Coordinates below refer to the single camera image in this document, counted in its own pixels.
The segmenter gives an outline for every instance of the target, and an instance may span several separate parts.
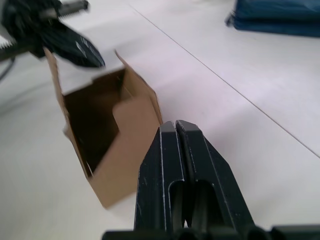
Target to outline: black plastic part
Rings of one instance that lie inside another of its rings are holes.
[[[40,42],[36,37],[30,37],[23,41],[18,41],[12,45],[3,46],[0,48],[0,62],[27,52],[35,51],[39,44]]]
[[[172,233],[175,224],[182,228],[181,216],[178,223],[172,219],[173,211],[181,213],[182,206],[172,205],[170,190],[184,181],[179,139],[173,123],[167,122],[158,129],[140,167],[134,229]]]
[[[320,240],[320,225],[275,226],[270,234],[275,240]]]
[[[7,0],[1,22],[17,44],[0,49],[0,62],[26,52],[42,58],[45,47],[77,66],[103,68],[105,62],[97,48],[58,20],[88,6],[86,0],[65,4],[59,0]]]
[[[177,121],[158,129],[140,167],[134,231],[103,240],[320,240],[320,225],[255,226],[228,163],[195,124]]]

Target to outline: box flap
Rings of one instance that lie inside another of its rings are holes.
[[[65,98],[64,98],[64,95],[62,94],[62,89],[61,89],[61,85],[60,85],[57,59],[47,48],[44,48],[44,53],[47,58],[47,61],[48,61],[49,67],[50,67],[50,71],[52,74],[52,81],[53,81],[53,86],[54,86],[54,90],[55,90],[55,95],[56,95],[58,103],[61,107],[61,110],[62,110],[64,118],[65,118],[65,122],[66,122],[64,134],[69,138],[69,140],[71,141],[71,143],[74,147],[76,155],[79,158],[79,161],[81,163],[85,177],[89,178],[89,177],[91,177],[90,169],[89,169],[87,163],[82,160],[80,150],[79,150],[79,144],[78,144],[78,142],[75,138],[75,135],[71,129],[69,113],[68,113],[68,110],[65,105]]]
[[[160,124],[163,124],[160,107],[156,92],[140,77],[131,66],[115,51],[116,56],[120,59],[126,68],[126,76],[123,85],[131,93],[132,96],[150,96],[153,108]]]
[[[160,125],[148,96],[117,104],[113,115],[119,134],[90,179],[105,208],[137,191],[140,165]]]

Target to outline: blue fabric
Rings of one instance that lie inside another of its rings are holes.
[[[231,18],[238,30],[320,37],[320,0],[238,0]]]

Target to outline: white tabletop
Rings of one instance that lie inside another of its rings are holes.
[[[105,71],[121,65],[118,50],[156,91],[164,121],[203,130],[258,225],[319,223],[318,50],[310,47],[318,39],[226,28],[232,2],[171,2],[93,0],[91,14],[68,24],[100,49]],[[3,239],[98,240],[106,230],[131,229],[135,196],[101,207],[62,133],[46,62],[24,56],[15,70],[0,84]],[[65,91],[100,74],[62,61],[60,73]]]

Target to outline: open cardboard box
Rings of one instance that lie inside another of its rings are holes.
[[[156,93],[124,68],[62,94],[56,58],[45,49],[58,103],[83,172],[107,208],[137,191],[140,165],[163,123]]]

